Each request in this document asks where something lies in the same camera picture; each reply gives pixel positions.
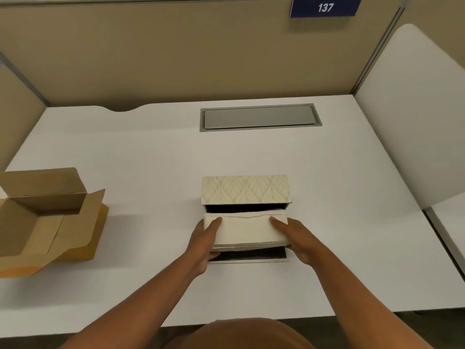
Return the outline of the beige cubicle partition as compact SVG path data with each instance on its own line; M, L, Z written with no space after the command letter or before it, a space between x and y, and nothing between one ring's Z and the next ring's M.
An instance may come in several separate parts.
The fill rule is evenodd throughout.
M352 94L405 24L465 67L465 0L0 0L0 171L47 107Z

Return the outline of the white desk divider panel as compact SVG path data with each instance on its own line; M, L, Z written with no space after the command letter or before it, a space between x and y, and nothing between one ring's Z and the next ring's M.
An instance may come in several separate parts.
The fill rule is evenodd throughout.
M355 99L422 209L465 192L465 69L419 28L395 31Z

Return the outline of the open brown cardboard box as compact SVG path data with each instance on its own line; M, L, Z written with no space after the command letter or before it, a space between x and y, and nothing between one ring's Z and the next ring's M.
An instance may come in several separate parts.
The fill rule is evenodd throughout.
M0 172L0 279L95 257L106 190L88 192L74 167Z

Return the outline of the person's right forearm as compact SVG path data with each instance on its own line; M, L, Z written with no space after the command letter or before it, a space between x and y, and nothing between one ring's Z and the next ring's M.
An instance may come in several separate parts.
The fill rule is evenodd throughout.
M433 349L326 246L305 253L353 349Z

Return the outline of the blue number sign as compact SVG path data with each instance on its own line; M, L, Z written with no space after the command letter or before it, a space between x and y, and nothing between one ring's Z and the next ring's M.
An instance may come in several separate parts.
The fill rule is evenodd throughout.
M354 17L362 0L293 0L289 18Z

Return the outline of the white tissue stack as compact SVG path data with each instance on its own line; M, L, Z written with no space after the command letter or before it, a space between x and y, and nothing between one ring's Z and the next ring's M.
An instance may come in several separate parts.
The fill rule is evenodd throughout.
M271 210L243 213L205 213L206 229L215 219L222 218L218 227L212 251L246 251L277 246L287 246L287 238L278 232L270 217L287 224L285 210Z

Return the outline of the patterned cream tissue box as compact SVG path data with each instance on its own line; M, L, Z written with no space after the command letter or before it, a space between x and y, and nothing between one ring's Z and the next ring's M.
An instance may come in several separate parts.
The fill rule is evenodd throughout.
M286 175L203 177L201 205L206 213L285 210L292 203ZM287 246L220 252L210 264L287 262Z

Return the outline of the person's left hand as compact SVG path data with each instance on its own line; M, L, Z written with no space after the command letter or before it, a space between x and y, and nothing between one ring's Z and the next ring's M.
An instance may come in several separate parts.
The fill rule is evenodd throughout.
M204 222L201 219L192 232L185 254L188 255L194 267L194 275L199 276L206 271L207 263L220 255L212 251L215 239L203 236Z

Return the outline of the person's left forearm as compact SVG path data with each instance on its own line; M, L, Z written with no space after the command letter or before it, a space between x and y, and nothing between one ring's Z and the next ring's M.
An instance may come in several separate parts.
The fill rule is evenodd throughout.
M69 338L60 349L144 349L217 253L187 250L127 299Z

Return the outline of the person's brown clothed body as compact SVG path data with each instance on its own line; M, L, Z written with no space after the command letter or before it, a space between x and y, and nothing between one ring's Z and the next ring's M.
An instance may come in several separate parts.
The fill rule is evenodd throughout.
M164 349L316 349L288 325L267 318L208 323L171 340Z

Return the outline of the person's right hand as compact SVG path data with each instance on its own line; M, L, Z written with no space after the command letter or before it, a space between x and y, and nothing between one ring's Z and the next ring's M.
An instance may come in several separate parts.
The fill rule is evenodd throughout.
M288 218L287 224L291 228L288 248L305 264L315 266L326 258L331 252L302 222Z

